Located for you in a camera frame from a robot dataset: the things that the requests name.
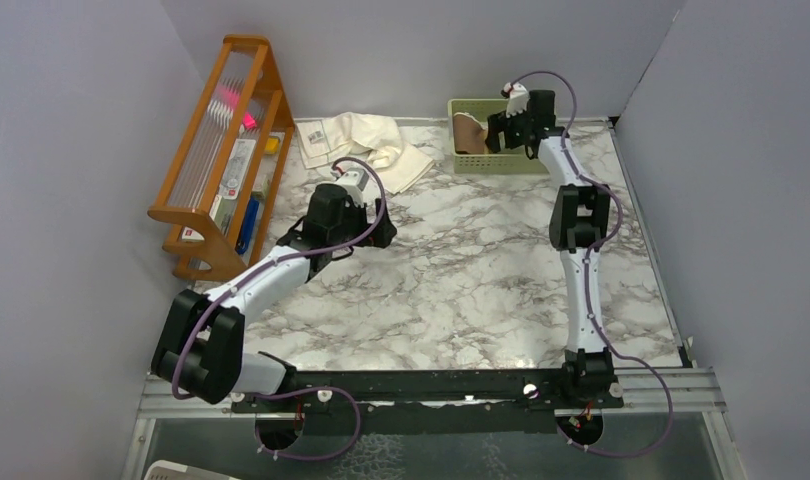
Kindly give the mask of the wooden rack with rods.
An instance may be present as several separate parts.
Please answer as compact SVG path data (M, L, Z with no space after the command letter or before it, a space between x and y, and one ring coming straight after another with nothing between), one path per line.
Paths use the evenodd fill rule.
M263 256L295 122L270 41L228 35L149 216L170 225L174 275L225 281ZM244 211L260 202L249 249L235 251Z

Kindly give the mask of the blue item in rack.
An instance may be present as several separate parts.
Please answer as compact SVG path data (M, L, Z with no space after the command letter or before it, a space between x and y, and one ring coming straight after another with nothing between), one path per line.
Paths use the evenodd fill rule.
M247 203L241 222L241 229L235 244L235 251L240 255L245 254L250 247L259 206L260 202L254 196L252 196Z

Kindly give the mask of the yellow brown bear towel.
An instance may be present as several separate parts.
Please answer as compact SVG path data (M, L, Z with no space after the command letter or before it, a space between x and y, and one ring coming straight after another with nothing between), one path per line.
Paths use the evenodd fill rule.
M487 128L466 112L456 112L451 121L452 143L458 155L485 155L490 150L486 139Z

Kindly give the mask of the white tray corner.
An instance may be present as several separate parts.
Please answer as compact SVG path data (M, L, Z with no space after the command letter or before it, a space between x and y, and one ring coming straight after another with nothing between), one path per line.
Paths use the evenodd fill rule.
M237 480L230 475L193 467L168 460L155 461L146 471L144 480Z

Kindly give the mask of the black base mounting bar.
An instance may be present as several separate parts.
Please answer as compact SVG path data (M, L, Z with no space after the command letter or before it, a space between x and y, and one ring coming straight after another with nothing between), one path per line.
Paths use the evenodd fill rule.
M246 394L231 410L268 430L301 427L308 435L525 432L551 434L556 419L619 409L617 378L594 400L562 395L562 368L503 370L294 371L281 393Z

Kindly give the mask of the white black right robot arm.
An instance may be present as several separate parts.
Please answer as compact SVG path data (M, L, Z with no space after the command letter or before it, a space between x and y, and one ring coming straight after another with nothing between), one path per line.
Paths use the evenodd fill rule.
M597 331L600 247L608 233L611 196L590 182L568 130L557 125L553 91L514 83L503 87L502 96L505 110L487 120L487 150L521 148L527 158L544 165L557 185L548 236L560 255L568 303L564 374L557 384L566 404L581 407L607 393L614 382L613 358Z

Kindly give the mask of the cream white towel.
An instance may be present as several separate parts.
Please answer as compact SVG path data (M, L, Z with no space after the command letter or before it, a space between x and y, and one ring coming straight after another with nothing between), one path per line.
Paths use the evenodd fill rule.
M297 137L307 169L353 156L366 161L393 195L412 187L434 164L403 138L396 121L387 116L347 112L300 122Z

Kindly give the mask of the green perforated plastic basket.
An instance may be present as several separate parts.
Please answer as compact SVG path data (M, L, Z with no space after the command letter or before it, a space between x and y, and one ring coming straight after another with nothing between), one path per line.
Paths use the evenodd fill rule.
M546 167L537 159L529 159L523 147L485 155L458 155L452 143L451 121L456 112L466 112L487 128L487 117L505 111L503 99L451 99L447 102L450 156L457 174L486 175L547 175Z

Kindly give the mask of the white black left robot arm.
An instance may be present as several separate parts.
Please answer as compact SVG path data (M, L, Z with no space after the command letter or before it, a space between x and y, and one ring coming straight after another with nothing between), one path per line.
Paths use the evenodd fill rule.
M257 394L271 410L287 408L296 387L291 367L271 354L245 352L248 318L355 249L388 247L396 233L384 197L376 199L369 221L359 188L319 185L307 213L263 260L206 293L185 289L174 297L151 360L152 374L167 381L179 400L216 404L231 394Z

